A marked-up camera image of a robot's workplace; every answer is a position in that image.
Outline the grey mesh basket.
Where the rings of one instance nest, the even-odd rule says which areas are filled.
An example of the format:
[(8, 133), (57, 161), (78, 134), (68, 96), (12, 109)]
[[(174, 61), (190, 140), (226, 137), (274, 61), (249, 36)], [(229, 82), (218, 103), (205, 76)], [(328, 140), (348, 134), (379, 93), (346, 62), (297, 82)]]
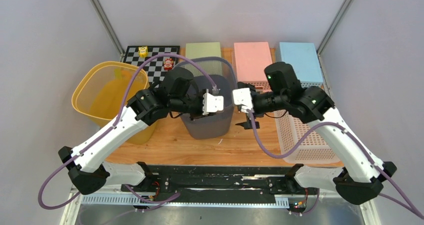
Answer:
[(194, 120), (189, 114), (183, 114), (180, 118), (189, 134), (196, 140), (223, 136), (230, 129), (234, 113), (232, 91), (237, 88), (235, 72), (232, 65), (221, 57), (200, 57), (194, 58), (193, 61), (216, 83), (219, 95), (223, 96), (223, 111)]

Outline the pink perforated tray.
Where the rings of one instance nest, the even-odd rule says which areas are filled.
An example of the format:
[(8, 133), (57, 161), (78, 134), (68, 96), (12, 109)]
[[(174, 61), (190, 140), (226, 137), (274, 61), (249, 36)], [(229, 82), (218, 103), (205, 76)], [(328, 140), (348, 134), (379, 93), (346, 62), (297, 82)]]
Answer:
[(254, 85), (262, 92), (271, 90), (264, 72), (273, 63), (268, 42), (235, 42), (233, 55), (238, 82)]

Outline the green perforated tray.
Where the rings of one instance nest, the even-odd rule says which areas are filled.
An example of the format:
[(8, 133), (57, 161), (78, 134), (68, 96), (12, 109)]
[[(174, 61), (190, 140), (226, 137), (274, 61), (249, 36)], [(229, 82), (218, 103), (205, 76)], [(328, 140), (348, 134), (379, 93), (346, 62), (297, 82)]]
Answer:
[(185, 56), (189, 59), (221, 57), (221, 44), (219, 42), (187, 43), (185, 45)]

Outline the blue perforated tray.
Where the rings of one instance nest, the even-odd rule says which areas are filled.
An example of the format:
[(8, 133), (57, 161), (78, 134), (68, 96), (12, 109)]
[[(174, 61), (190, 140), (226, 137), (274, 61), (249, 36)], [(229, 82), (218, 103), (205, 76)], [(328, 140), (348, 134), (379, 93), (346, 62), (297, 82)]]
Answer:
[(279, 42), (275, 59), (292, 65), (303, 88), (322, 87), (324, 78), (315, 45), (310, 42)]

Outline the large white perforated basket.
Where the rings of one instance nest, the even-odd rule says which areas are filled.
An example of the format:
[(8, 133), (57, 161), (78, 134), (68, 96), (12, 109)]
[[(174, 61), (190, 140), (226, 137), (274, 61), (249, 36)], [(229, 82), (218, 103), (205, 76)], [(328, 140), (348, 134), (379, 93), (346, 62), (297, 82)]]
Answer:
[[(286, 154), (294, 148), (303, 135), (310, 130), (310, 127), (303, 124), (298, 118), (287, 114), (285, 110), (275, 111), (272, 115), (275, 117), (280, 151), (282, 154)], [(290, 164), (305, 165), (329, 165), (341, 161), (315, 131), (309, 134), (299, 147), (283, 160)]]

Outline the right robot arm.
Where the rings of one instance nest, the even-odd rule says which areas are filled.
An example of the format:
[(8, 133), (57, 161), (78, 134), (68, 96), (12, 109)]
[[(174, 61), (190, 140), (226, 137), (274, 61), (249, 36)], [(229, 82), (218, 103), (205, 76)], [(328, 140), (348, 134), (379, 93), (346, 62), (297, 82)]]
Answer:
[(322, 88), (302, 87), (292, 65), (275, 62), (264, 73), (269, 92), (259, 93), (244, 82), (232, 91), (233, 104), (246, 114), (251, 129), (257, 129), (257, 115), (284, 110), (320, 135), (343, 163), (338, 168), (295, 164), (284, 176), (286, 189), (292, 194), (306, 188), (333, 191), (354, 205), (376, 198), (397, 171), (396, 165), (375, 156), (358, 139)]

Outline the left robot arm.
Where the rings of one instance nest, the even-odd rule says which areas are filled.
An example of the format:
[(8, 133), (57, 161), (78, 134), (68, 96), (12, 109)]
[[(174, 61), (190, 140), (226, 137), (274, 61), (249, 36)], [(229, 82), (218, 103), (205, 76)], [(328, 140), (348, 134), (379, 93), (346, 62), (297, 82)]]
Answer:
[(61, 148), (58, 155), (77, 190), (89, 195), (103, 186), (130, 185), (142, 192), (149, 191), (153, 178), (144, 163), (117, 164), (105, 159), (135, 134), (171, 112), (189, 114), (196, 119), (224, 109), (224, 98), (217, 88), (212, 91), (196, 88), (196, 94), (189, 96), (191, 86), (196, 86), (194, 75), (183, 67), (173, 68), (158, 87), (136, 92), (113, 120), (84, 143)]

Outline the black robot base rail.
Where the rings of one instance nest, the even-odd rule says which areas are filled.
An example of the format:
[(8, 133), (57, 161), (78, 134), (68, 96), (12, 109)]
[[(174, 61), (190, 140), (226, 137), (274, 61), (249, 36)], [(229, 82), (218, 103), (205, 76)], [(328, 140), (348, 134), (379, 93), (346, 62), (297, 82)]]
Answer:
[(308, 209), (300, 199), (336, 189), (301, 186), (288, 167), (165, 166), (146, 165), (146, 178), (138, 185), (107, 185), (83, 195), (82, 202), (96, 205), (132, 205), (153, 208), (166, 199), (174, 207), (277, 208), (293, 213)]

